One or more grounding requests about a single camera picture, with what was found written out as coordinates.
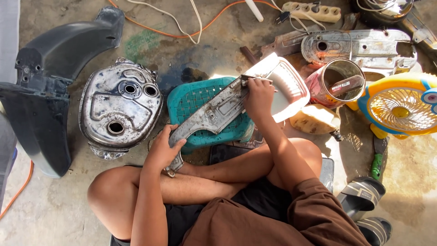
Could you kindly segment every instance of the sandal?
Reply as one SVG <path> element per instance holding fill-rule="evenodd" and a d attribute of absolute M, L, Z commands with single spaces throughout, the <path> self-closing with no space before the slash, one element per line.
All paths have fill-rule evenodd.
<path fill-rule="evenodd" d="M 383 246 L 392 235 L 392 224 L 381 217 L 362 219 L 355 224 L 372 246 Z"/>
<path fill-rule="evenodd" d="M 358 177 L 338 194 L 343 210 L 349 217 L 359 211 L 372 211 L 385 194 L 385 187 L 381 182 L 371 177 Z"/>

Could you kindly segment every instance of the black plastic fender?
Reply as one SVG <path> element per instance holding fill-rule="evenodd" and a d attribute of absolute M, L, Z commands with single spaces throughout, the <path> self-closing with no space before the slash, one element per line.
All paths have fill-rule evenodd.
<path fill-rule="evenodd" d="M 105 50 L 118 47 L 125 16 L 108 6 L 96 20 L 55 27 L 17 55 L 17 83 L 0 82 L 0 101 L 23 149 L 43 173 L 62 177 L 71 165 L 67 145 L 67 86 Z"/>

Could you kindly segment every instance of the tin can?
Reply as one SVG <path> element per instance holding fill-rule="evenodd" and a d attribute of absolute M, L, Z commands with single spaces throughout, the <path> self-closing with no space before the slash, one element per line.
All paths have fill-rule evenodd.
<path fill-rule="evenodd" d="M 335 109 L 347 102 L 352 102 L 361 97 L 364 92 L 365 83 L 357 90 L 344 93 L 340 96 L 333 96 L 329 93 L 330 87 L 335 83 L 360 75 L 365 79 L 361 68 L 348 59 L 335 59 L 319 68 L 305 80 L 309 89 L 311 104 L 321 104 L 329 109 Z"/>

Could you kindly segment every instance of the power strip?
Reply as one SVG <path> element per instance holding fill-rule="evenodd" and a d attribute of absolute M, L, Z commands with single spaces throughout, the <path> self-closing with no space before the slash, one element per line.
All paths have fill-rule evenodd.
<path fill-rule="evenodd" d="M 282 5 L 282 10 L 289 11 L 293 16 L 302 20 L 309 20 L 308 17 L 306 17 L 303 13 L 311 16 L 316 21 L 323 21 L 323 22 L 336 23 L 341 18 L 340 8 L 320 5 L 319 11 L 315 13 L 311 10 L 313 6 L 315 6 L 315 4 L 286 2 L 284 3 L 284 5 Z"/>

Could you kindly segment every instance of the toy fan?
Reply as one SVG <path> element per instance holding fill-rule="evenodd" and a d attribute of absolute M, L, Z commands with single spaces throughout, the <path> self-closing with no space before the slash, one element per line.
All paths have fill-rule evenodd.
<path fill-rule="evenodd" d="M 437 78 L 423 73 L 402 73 L 368 85 L 348 106 L 364 113 L 378 138 L 387 133 L 399 139 L 437 132 Z"/>

